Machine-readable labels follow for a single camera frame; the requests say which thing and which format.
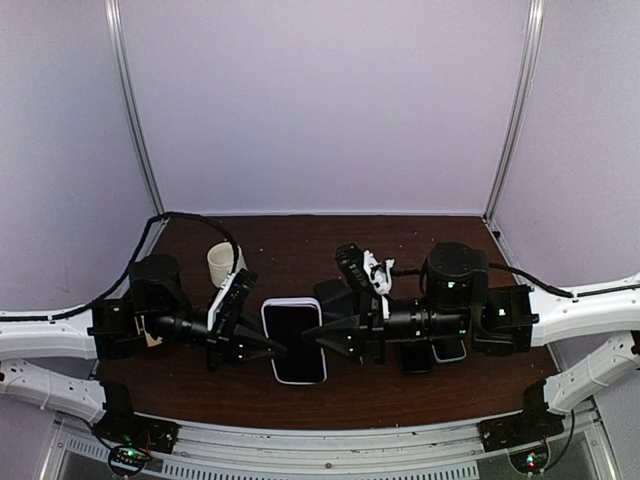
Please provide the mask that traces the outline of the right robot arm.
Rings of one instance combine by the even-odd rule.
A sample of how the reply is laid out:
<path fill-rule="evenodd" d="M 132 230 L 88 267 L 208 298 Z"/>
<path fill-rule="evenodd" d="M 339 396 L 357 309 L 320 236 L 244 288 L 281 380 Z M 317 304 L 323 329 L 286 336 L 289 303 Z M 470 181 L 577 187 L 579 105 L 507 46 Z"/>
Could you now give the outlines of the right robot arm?
<path fill-rule="evenodd" d="M 418 299 L 389 297 L 393 260 L 378 262 L 354 244 L 339 247 L 336 263 L 356 297 L 355 312 L 305 331 L 305 342 L 359 363 L 370 353 L 383 362 L 389 343 L 471 337 L 485 355 L 506 357 L 563 339 L 609 334 L 569 370 L 530 386 L 512 430 L 530 442 L 560 422 L 585 398 L 639 367 L 639 278 L 572 287 L 531 275 L 523 284 L 489 285 L 495 263 L 482 250 L 457 242 L 436 244 L 419 270 Z"/>

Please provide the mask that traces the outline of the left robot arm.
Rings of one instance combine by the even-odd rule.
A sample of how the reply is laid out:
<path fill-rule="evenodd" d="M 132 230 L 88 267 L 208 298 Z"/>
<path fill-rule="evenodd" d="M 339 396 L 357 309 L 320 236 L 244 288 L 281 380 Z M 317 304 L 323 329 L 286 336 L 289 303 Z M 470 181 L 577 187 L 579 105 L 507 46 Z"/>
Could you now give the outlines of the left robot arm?
<path fill-rule="evenodd" d="M 224 365 L 286 353 L 243 315 L 257 280 L 251 271 L 230 274 L 206 308 L 189 301 L 172 256 L 134 261 L 125 277 L 129 287 L 119 298 L 60 311 L 2 313 L 2 395 L 106 427 L 121 443 L 133 444 L 143 436 L 144 424 L 126 386 L 72 378 L 36 366 L 34 360 L 126 359 L 178 343 L 204 348 L 207 368 L 215 372 Z"/>

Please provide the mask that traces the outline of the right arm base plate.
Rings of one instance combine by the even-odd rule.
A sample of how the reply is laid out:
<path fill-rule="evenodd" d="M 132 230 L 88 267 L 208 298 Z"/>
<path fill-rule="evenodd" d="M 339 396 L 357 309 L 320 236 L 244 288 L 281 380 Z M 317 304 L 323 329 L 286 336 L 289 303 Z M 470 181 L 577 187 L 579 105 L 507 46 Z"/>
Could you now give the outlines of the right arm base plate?
<path fill-rule="evenodd" d="M 564 417 L 549 413 L 520 412 L 483 420 L 477 428 L 485 452 L 541 442 L 564 431 Z"/>

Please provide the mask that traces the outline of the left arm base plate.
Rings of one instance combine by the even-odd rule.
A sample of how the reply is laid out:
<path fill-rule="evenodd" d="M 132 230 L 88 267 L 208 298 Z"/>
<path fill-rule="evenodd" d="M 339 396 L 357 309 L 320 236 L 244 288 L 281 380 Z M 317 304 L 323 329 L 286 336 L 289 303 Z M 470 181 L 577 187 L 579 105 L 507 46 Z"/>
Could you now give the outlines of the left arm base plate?
<path fill-rule="evenodd" d="M 107 412 L 92 425 L 102 439 L 134 446 L 146 452 L 171 454 L 179 433 L 175 422 L 138 414 L 113 414 Z"/>

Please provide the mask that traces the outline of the black phone case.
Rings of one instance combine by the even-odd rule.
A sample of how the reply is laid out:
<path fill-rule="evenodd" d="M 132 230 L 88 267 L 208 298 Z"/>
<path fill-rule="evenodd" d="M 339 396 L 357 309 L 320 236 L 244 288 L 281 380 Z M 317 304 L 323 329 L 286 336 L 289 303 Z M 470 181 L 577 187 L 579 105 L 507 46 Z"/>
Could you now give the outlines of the black phone case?
<path fill-rule="evenodd" d="M 317 283 L 313 287 L 318 300 L 323 323 L 329 324 L 359 313 L 360 296 L 342 279 L 330 279 Z"/>

